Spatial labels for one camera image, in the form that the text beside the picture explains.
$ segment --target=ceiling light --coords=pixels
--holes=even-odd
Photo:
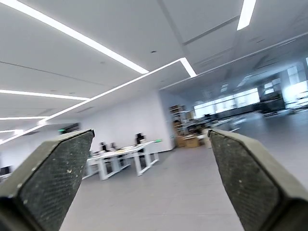
[[[3,117],[0,120],[18,120],[18,119],[45,119],[46,116],[28,116],[28,117]]]
[[[6,133],[6,132],[15,132],[16,130],[4,130],[4,131],[0,131],[0,133]]]
[[[24,132],[24,130],[22,129],[16,129],[15,132],[14,132],[14,135],[19,135],[19,134],[22,134]]]
[[[76,96],[54,95],[54,94],[36,93],[36,92],[27,92],[27,91],[18,91],[18,90],[0,90],[0,93],[14,94],[14,95],[42,96],[42,97],[69,99],[69,100],[88,100],[89,99],[89,98],[76,97]]]
[[[241,30],[250,24],[252,13],[254,12],[256,0],[244,0],[240,21],[237,30]]]
[[[111,89],[111,90],[108,90],[108,91],[106,91],[106,92],[104,92],[104,93],[102,93],[102,94],[99,94],[99,95],[97,95],[97,96],[94,96],[94,97],[92,97],[92,98],[90,98],[90,99],[87,99],[87,100],[81,102],[81,103],[78,103],[78,104],[76,104],[76,105],[74,105],[74,106],[71,106],[71,107],[69,107],[69,108],[66,108],[66,109],[60,111],[60,112],[57,112],[57,113],[55,113],[55,114],[53,114],[53,115],[51,115],[51,116],[48,116],[48,117],[46,117],[46,118],[40,120],[40,121],[38,122],[38,126],[33,127],[33,128],[31,128],[31,129],[29,129],[29,130],[26,130],[26,131],[22,132],[22,133],[19,134],[19,135],[12,136],[12,137],[10,137],[10,138],[4,140],[4,141],[3,141],[2,143],[0,143],[0,144],[9,142],[9,141],[11,141],[11,140],[14,140],[14,139],[16,139],[16,138],[18,138],[18,137],[24,135],[24,134],[27,134],[27,133],[32,132],[32,131],[34,131],[34,130],[37,130],[37,129],[39,129],[39,128],[45,126],[45,125],[47,124],[46,121],[48,121],[48,120],[50,120],[50,119],[52,119],[52,118],[55,118],[55,117],[57,117],[57,116],[59,116],[59,115],[62,115],[62,114],[64,114],[64,113],[66,113],[66,112],[69,112],[69,111],[71,111],[71,110],[73,110],[73,109],[75,109],[75,108],[78,108],[78,107],[80,107],[80,106],[82,106],[82,105],[85,105],[86,103],[89,103],[89,102],[91,102],[91,101],[93,101],[93,100],[96,100],[96,99],[98,99],[98,98],[100,98],[100,97],[102,97],[102,96],[104,96],[104,95],[107,95],[107,94],[109,94],[109,93],[111,93],[111,92],[113,92],[113,91],[115,91],[115,90],[118,90],[118,89],[120,89],[120,88],[122,88],[122,87],[125,87],[125,86],[127,86],[127,85],[129,85],[129,84],[131,84],[131,83],[134,83],[134,82],[136,82],[136,81],[138,81],[138,80],[140,80],[140,79],[142,79],[142,78],[144,78],[144,77],[147,77],[147,76],[149,76],[149,75],[151,75],[151,74],[153,74],[153,73],[155,73],[155,72],[158,72],[158,71],[160,71],[160,70],[162,70],[162,69],[164,69],[164,68],[166,68],[166,67],[168,67],[168,66],[171,66],[171,65],[173,65],[173,64],[175,64],[175,63],[177,63],[177,62],[179,62],[179,61],[183,64],[185,70],[188,72],[188,74],[189,74],[191,77],[197,76],[196,73],[194,72],[193,68],[190,66],[189,62],[187,61],[187,59],[186,59],[186,58],[180,58],[180,59],[175,60],[175,61],[173,61],[173,62],[171,62],[171,63],[169,63],[169,64],[166,64],[166,65],[164,65],[164,66],[162,66],[162,67],[160,67],[160,68],[158,68],[158,69],[156,69],[156,70],[154,70],[154,71],[148,72],[148,73],[145,74],[145,75],[142,75],[142,76],[140,76],[140,77],[138,77],[138,78],[136,78],[136,79],[133,79],[133,80],[127,82],[127,83],[124,83],[124,84],[122,84],[122,85],[120,85],[120,86],[117,86],[117,87]]]
[[[183,64],[184,68],[188,72],[191,78],[196,77],[196,73],[193,70],[192,66],[189,64],[186,58],[180,58],[181,63]]]
[[[149,71],[145,70],[144,68],[138,66],[137,64],[133,63],[132,61],[124,58],[123,56],[115,53],[114,51],[106,48],[105,46],[99,44],[98,42],[80,34],[79,32],[69,28],[68,26],[63,25],[62,23],[44,15],[43,13],[34,10],[33,8],[19,2],[16,0],[0,0],[1,3],[4,5],[7,5],[11,8],[14,8],[22,13],[25,13],[35,19],[38,19],[39,21],[71,36],[72,38],[77,39],[78,41],[96,49],[97,51],[109,56],[110,58],[117,60],[118,62],[124,64],[125,66],[128,66],[129,68],[141,73],[146,74]]]

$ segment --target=box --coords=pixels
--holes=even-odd
[[[196,136],[184,138],[186,148],[196,148],[199,147],[199,139]]]
[[[179,147],[179,148],[185,147],[185,141],[184,141],[183,136],[177,136],[176,141],[177,141],[177,147]]]

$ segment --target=ceiling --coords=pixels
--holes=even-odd
[[[306,33],[308,28],[306,0],[257,0],[250,25],[240,31],[236,28],[243,0],[21,2],[149,71],[186,57],[200,74]],[[0,89],[91,98],[141,76],[76,39],[1,3],[0,20],[6,22],[0,24],[4,32],[0,37]],[[210,88],[227,80],[230,85],[232,82],[237,85],[243,76],[258,73],[263,70],[260,67],[270,62],[277,62],[271,65],[268,70],[271,72],[290,65],[304,55],[306,48],[304,40],[299,39],[184,81],[169,90],[190,97],[188,86],[202,86],[200,91],[203,92],[203,86]],[[188,77],[183,65],[176,62],[65,113],[59,119],[80,119],[103,107]],[[80,102],[6,94],[0,94],[0,98],[0,117],[50,116]],[[6,121],[0,123],[0,130],[30,128],[36,123],[35,120]]]

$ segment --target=white wall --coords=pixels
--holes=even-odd
[[[81,128],[94,129],[93,151],[100,149],[102,141],[115,142],[117,147],[133,145],[137,133],[143,133],[147,140],[163,139],[157,143],[159,152],[173,148],[158,92],[95,113],[81,121]]]
[[[162,139],[157,143],[159,152],[173,148],[166,126],[166,118],[158,92],[120,103],[81,120],[82,129],[94,129],[91,149],[98,151],[99,143],[115,142],[117,147],[135,144],[135,135],[143,133],[147,140]],[[57,130],[42,131],[13,140],[0,147],[0,165],[15,170],[43,141],[59,135]]]
[[[1,167],[12,166],[15,170],[43,141],[57,135],[58,131],[42,131],[11,141],[0,151]]]

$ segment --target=white desk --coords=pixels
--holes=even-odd
[[[154,153],[154,161],[151,161],[150,153]],[[140,155],[144,155],[146,167],[144,169],[141,168],[140,164]],[[101,180],[106,180],[112,175],[120,172],[121,170],[130,166],[129,158],[133,157],[136,166],[136,172],[138,176],[141,176],[146,170],[148,170],[154,163],[159,161],[158,153],[155,150],[154,141],[142,143],[137,146],[126,147],[122,150],[118,150],[115,152],[107,152],[103,153],[100,156],[89,158],[87,160],[88,169],[91,168],[91,165],[98,166],[98,172]],[[120,160],[123,160],[124,165],[120,165]],[[106,163],[110,162],[112,167],[112,172],[107,173]],[[88,176],[95,174],[95,172],[89,172]]]

